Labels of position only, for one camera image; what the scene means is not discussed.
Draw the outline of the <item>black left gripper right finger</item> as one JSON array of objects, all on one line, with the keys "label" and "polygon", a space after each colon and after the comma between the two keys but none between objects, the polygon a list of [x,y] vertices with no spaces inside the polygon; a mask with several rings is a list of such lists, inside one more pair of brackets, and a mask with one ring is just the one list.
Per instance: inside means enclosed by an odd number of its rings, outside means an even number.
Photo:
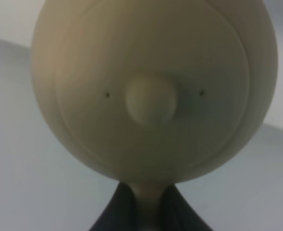
[{"label": "black left gripper right finger", "polygon": [[159,228],[161,231],[212,231],[174,185],[167,187],[161,197]]}]

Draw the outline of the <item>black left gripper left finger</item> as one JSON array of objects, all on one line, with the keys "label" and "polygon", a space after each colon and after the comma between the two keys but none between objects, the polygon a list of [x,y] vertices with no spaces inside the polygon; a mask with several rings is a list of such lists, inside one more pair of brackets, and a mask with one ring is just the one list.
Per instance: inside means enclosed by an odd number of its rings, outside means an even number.
[{"label": "black left gripper left finger", "polygon": [[120,182],[90,231],[139,231],[140,208],[133,190]]}]

